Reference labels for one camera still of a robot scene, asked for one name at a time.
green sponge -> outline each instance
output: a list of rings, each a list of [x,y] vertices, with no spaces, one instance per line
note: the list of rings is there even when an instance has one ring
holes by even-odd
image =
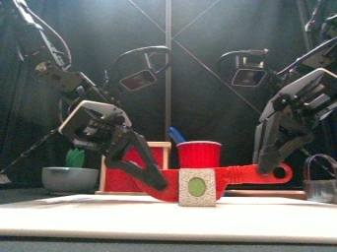
[[[65,157],[65,166],[81,167],[83,163],[84,163],[84,151],[80,151],[77,148],[69,150]]]

green circle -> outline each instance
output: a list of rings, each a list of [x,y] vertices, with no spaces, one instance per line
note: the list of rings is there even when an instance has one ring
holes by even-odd
[[[188,192],[192,196],[200,197],[204,195],[207,190],[207,185],[204,180],[200,177],[194,177],[188,181]]]

red cup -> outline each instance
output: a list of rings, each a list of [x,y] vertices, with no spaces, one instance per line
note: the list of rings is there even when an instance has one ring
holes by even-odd
[[[176,145],[180,168],[219,167],[220,143],[188,141]]]

red box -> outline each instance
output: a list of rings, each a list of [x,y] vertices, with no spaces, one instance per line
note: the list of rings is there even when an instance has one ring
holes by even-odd
[[[148,142],[153,159],[161,169],[168,168],[168,155],[171,151],[170,142]],[[140,167],[144,167],[143,161],[135,149],[131,149],[124,156],[124,160],[136,162]],[[96,193],[140,193],[140,189],[132,181],[131,176],[119,169],[109,169],[101,162],[100,173],[100,190]]]

red wrench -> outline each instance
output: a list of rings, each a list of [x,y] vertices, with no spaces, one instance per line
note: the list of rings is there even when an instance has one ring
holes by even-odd
[[[226,185],[238,184],[281,184],[290,181],[293,177],[291,168],[282,163],[279,168],[285,171],[285,177],[276,178],[275,175],[262,175],[256,171],[256,164],[243,166],[215,167],[215,198],[219,199],[223,195]],[[160,170],[163,177],[167,180],[167,187],[159,191],[145,185],[139,179],[132,178],[140,190],[155,199],[165,202],[179,201],[179,169]]]

